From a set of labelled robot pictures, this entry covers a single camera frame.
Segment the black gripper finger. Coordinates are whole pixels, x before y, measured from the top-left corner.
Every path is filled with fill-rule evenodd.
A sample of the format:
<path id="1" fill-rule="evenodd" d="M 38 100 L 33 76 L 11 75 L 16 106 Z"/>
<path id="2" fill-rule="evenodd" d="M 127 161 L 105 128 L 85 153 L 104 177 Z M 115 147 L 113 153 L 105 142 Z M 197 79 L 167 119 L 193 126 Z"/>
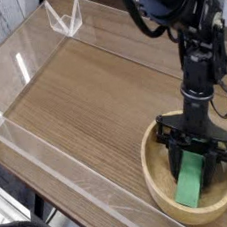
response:
<path id="1" fill-rule="evenodd" d="M 182 150 L 177 145 L 170 145 L 168 148 L 169 151 L 169 159 L 170 159 L 170 168 L 171 174 L 175 179 L 179 177 L 179 171 L 181 169 L 181 161 L 182 161 Z"/>
<path id="2" fill-rule="evenodd" d="M 202 169 L 202 187 L 206 188 L 208 185 L 211 184 L 211 180 L 214 176 L 214 172 L 217 167 L 218 163 L 218 156 L 217 153 L 214 151 L 209 151 L 204 155 L 205 160 L 203 163 L 203 169 Z"/>

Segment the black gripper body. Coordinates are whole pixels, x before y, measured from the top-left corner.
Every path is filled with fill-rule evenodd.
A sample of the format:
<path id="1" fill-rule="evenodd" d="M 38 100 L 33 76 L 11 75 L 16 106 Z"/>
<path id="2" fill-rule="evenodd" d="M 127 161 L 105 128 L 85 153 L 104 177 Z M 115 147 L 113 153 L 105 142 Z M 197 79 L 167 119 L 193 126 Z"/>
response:
<path id="1" fill-rule="evenodd" d="M 177 145 L 184 151 L 200 154 L 217 153 L 218 163 L 227 163 L 227 131 L 220 128 L 208 116 L 213 103 L 214 87 L 202 91 L 181 89 L 183 111 L 158 115 L 156 118 L 157 140 L 167 149 Z"/>

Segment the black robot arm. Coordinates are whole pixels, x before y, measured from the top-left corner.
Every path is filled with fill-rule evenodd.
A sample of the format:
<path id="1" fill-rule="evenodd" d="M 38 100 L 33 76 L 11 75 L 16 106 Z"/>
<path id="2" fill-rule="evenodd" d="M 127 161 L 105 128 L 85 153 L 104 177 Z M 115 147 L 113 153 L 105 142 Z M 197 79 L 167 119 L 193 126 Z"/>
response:
<path id="1" fill-rule="evenodd" d="M 122 0 L 146 36 L 177 31 L 174 41 L 183 70 L 183 111 L 159 115 L 156 136 L 169 151 L 171 174 L 178 177 L 185 151 L 202 157 L 201 182 L 208 186 L 220 162 L 227 162 L 227 131 L 208 116 L 214 87 L 227 74 L 224 19 L 219 0 Z"/>

